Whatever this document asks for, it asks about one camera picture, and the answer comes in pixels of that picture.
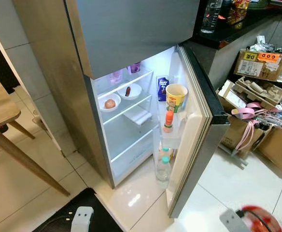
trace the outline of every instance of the paper cup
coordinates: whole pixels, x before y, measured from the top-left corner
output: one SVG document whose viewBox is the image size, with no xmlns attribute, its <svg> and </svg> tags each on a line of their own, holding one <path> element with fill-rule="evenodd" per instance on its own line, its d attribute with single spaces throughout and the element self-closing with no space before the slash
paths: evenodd
<svg viewBox="0 0 282 232">
<path fill-rule="evenodd" d="M 171 110 L 175 113 L 181 111 L 188 90 L 180 84 L 171 84 L 167 86 L 166 92 L 167 110 Z"/>
</svg>

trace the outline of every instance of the water bottle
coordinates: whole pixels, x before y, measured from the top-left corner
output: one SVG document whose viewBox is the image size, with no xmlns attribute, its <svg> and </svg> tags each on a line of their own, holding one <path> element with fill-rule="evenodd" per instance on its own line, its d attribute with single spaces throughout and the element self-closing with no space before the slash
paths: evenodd
<svg viewBox="0 0 282 232">
<path fill-rule="evenodd" d="M 213 33 L 223 0 L 208 0 L 207 8 L 204 13 L 201 32 Z"/>
<path fill-rule="evenodd" d="M 168 187 L 170 174 L 171 166 L 169 163 L 169 157 L 163 156 L 163 158 L 158 161 L 156 167 L 156 180 L 161 188 L 166 189 Z"/>
</svg>

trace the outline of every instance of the purple cup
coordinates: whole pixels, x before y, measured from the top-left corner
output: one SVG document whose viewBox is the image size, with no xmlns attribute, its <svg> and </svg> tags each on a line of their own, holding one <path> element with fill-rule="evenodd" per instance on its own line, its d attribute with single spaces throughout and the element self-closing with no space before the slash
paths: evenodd
<svg viewBox="0 0 282 232">
<path fill-rule="evenodd" d="M 139 72 L 139 71 L 140 71 L 140 65 L 141 65 L 141 62 L 132 64 L 132 65 L 130 66 L 131 73 Z"/>
</svg>

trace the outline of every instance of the black mat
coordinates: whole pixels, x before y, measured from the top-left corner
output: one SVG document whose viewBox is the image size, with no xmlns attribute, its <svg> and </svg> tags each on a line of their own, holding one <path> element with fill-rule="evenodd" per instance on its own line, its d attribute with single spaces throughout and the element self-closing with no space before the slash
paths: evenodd
<svg viewBox="0 0 282 232">
<path fill-rule="evenodd" d="M 123 232 L 94 193 L 92 188 L 86 188 L 33 232 L 70 232 L 72 219 L 79 206 L 91 206 L 94 209 L 89 232 Z M 70 215 L 71 220 L 67 221 L 69 212 L 73 214 Z"/>
</svg>

